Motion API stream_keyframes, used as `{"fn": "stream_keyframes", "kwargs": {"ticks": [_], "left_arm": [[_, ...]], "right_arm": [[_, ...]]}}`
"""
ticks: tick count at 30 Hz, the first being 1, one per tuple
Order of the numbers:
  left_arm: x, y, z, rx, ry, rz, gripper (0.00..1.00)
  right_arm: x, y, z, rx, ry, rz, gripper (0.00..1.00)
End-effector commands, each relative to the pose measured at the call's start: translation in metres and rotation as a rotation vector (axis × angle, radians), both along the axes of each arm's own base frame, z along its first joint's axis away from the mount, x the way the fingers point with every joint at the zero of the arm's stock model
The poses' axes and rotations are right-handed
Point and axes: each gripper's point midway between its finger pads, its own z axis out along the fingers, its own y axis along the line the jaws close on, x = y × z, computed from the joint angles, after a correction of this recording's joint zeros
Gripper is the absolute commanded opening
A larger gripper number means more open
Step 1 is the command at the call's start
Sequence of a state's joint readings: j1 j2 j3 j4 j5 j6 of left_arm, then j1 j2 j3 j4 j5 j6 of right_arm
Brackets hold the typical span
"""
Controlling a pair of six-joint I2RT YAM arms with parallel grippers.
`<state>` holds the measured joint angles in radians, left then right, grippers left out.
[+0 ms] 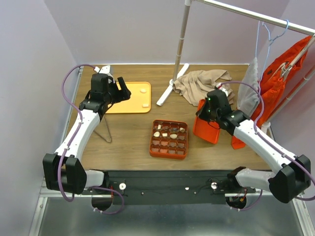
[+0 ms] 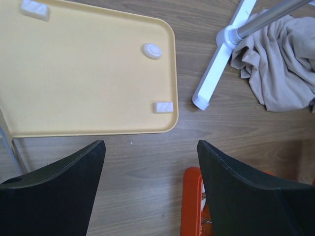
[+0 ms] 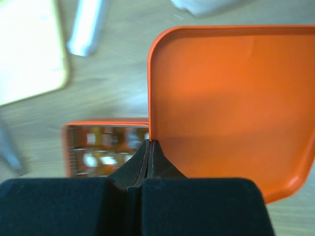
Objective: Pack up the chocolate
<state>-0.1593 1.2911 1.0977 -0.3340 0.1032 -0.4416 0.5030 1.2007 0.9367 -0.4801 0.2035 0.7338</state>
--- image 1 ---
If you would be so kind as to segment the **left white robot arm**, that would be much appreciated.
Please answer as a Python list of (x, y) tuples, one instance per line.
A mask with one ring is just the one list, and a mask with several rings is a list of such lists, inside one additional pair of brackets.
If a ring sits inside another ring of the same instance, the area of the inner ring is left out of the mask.
[(95, 73), (91, 89), (76, 107), (77, 118), (62, 144), (53, 154), (43, 158), (46, 187), (62, 193), (81, 194), (93, 188), (98, 194), (109, 189), (105, 172), (85, 170), (81, 164), (87, 142), (105, 113), (116, 103), (129, 100), (131, 92), (123, 77), (113, 79), (111, 74)]

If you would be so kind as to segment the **orange box lid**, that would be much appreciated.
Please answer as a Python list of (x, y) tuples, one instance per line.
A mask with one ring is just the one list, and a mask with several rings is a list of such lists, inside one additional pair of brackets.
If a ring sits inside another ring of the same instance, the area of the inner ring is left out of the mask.
[(220, 127), (215, 122), (208, 123), (198, 116), (195, 117), (193, 134), (211, 144), (216, 144), (219, 140)]

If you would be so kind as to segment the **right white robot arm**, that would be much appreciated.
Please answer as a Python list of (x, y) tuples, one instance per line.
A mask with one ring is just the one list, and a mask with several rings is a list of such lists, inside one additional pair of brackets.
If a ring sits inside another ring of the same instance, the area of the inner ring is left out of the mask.
[(311, 162), (305, 155), (296, 156), (261, 131), (245, 113), (232, 110), (226, 93), (221, 89), (207, 93), (205, 103), (196, 116), (215, 122), (220, 129), (241, 140), (258, 154), (270, 171), (254, 171), (239, 167), (228, 175), (227, 189), (233, 193), (243, 187), (269, 191), (282, 203), (292, 199), (315, 182)]

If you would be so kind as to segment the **orange compartment box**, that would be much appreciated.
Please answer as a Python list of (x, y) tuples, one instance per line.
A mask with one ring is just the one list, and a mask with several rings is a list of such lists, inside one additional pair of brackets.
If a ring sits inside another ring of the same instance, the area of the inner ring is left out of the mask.
[[(168, 126), (168, 130), (163, 130), (164, 126)], [(180, 127), (185, 129), (185, 132), (180, 132)], [(171, 128), (178, 128), (177, 131), (172, 131)], [(159, 132), (159, 137), (154, 137), (154, 133)], [(167, 137), (162, 137), (162, 133), (167, 133)], [(170, 138), (171, 134), (177, 134), (176, 139)], [(153, 121), (149, 154), (156, 158), (168, 158), (175, 160), (183, 160), (188, 153), (188, 125), (185, 122), (173, 120)]]

